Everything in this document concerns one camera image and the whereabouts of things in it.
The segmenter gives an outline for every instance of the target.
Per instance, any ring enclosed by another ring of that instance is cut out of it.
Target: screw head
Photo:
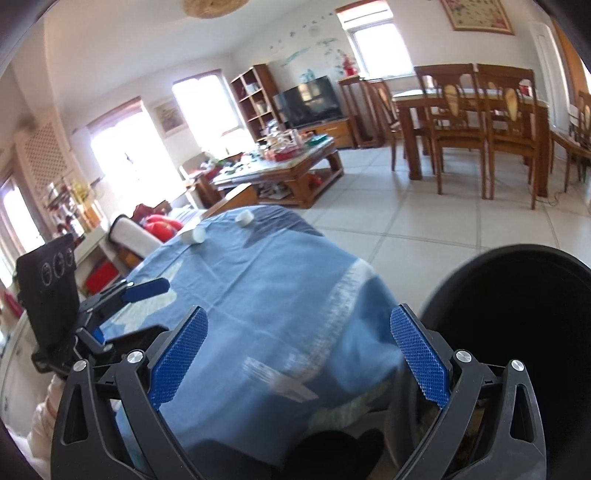
[[[86,360],[78,360],[74,364],[74,372],[82,372],[86,368]]]
[[[523,362],[520,362],[519,360],[513,360],[511,362],[511,366],[515,368],[515,370],[517,370],[518,372],[522,372],[523,370],[525,370],[525,365],[523,364]]]
[[[142,352],[140,352],[139,350],[136,350],[134,352],[131,352],[127,356],[127,361],[130,364],[137,364],[137,363],[141,362],[143,358],[144,358],[144,354]]]
[[[470,355],[465,350],[460,350],[458,353],[456,353],[456,358],[463,364],[469,364],[472,362],[472,355]]]

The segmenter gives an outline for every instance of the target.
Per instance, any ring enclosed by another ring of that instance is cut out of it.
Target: red box
[[[118,276],[115,266],[111,262],[105,262],[88,276],[84,285],[90,295],[96,295]]]

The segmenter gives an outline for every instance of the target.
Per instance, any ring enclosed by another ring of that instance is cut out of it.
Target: white bottle cap
[[[250,210],[244,210],[236,216],[236,223],[241,227],[246,227],[255,219],[255,216]]]
[[[207,238],[207,235],[205,233],[205,228],[198,225],[192,230],[185,230],[180,234],[180,237],[182,243],[186,245],[194,245],[202,244]]]

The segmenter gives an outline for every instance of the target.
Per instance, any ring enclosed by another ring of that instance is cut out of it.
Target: wooden dining chair
[[[570,166],[574,162],[577,164],[577,175],[579,181],[581,177],[586,177],[587,165],[584,160],[591,161],[591,95],[579,92],[579,119],[577,125],[567,133],[556,127],[551,131],[551,149],[550,165],[554,166],[554,145],[558,143],[566,150],[566,173],[564,175],[564,192],[569,188]]]
[[[384,138],[392,149],[392,171],[396,169],[396,147],[398,138],[402,139],[402,128],[398,121],[398,112],[392,101],[392,93],[383,79],[363,80]]]
[[[474,65],[450,64],[416,67],[427,105],[431,152],[437,175],[437,192],[443,193],[443,149],[480,150],[480,189],[486,198],[486,134],[480,114]],[[471,124],[469,112],[476,111]]]
[[[476,78],[485,99],[489,198],[495,198],[495,153],[520,155],[529,159],[528,182],[533,179],[531,209],[535,210],[538,141],[532,135],[531,115],[537,118],[538,98],[534,71],[501,65],[479,64],[477,68]]]

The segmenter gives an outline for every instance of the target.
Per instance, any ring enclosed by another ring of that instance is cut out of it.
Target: coffee table
[[[320,186],[310,188],[308,172],[321,160],[327,159],[330,168],[320,168],[314,173],[322,178]],[[300,208],[310,208],[316,198],[344,174],[343,164],[336,149],[333,138],[308,148],[302,155],[283,162],[257,160],[245,164],[240,170],[232,174],[221,174],[211,183],[217,189],[226,189],[242,183],[260,184],[266,181],[283,181],[291,190],[292,195],[280,199],[258,200],[265,205],[294,205]]]

